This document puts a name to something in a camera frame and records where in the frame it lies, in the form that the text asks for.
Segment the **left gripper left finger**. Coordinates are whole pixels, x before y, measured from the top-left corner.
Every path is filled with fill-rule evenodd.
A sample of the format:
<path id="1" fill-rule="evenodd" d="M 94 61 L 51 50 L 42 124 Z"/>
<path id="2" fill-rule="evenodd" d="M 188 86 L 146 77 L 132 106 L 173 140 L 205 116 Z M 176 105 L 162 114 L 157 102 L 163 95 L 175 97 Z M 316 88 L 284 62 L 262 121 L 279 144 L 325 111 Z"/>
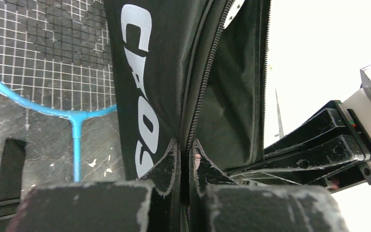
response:
<path id="1" fill-rule="evenodd" d="M 178 230 L 178 144 L 139 180 L 34 188 L 10 232 L 175 232 Z"/>

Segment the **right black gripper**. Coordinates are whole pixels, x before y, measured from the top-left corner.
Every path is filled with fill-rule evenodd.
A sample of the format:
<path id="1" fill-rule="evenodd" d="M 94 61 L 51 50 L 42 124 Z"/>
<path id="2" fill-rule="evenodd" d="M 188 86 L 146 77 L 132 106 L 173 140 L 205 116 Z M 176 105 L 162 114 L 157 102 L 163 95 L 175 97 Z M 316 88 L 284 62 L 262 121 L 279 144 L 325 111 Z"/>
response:
<path id="1" fill-rule="evenodd" d="M 332 193 L 371 185 L 371 144 L 358 134 L 329 133 L 349 126 L 339 101 L 329 101 L 300 127 L 265 148 L 263 161 L 229 171 L 263 185 L 319 185 Z"/>

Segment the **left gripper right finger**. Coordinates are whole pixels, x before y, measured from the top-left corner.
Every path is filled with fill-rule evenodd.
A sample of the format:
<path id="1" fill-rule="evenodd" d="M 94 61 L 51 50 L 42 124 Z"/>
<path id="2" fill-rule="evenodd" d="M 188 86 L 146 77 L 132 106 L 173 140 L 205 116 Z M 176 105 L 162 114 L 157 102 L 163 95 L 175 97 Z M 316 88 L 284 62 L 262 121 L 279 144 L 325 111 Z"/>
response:
<path id="1" fill-rule="evenodd" d="M 336 201 L 321 187 L 239 185 L 206 156 L 190 150 L 193 232 L 346 232 Z"/>

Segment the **black Crossway racket bag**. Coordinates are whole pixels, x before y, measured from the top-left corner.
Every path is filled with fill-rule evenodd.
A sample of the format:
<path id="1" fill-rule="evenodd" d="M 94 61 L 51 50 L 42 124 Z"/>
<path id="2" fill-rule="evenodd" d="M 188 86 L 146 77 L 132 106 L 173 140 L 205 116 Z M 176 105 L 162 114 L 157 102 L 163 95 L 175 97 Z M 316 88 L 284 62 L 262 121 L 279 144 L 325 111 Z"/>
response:
<path id="1" fill-rule="evenodd" d="M 144 232 L 197 218 L 193 146 L 219 171 L 262 159 L 269 0 L 107 0 L 127 180 L 154 187 Z"/>

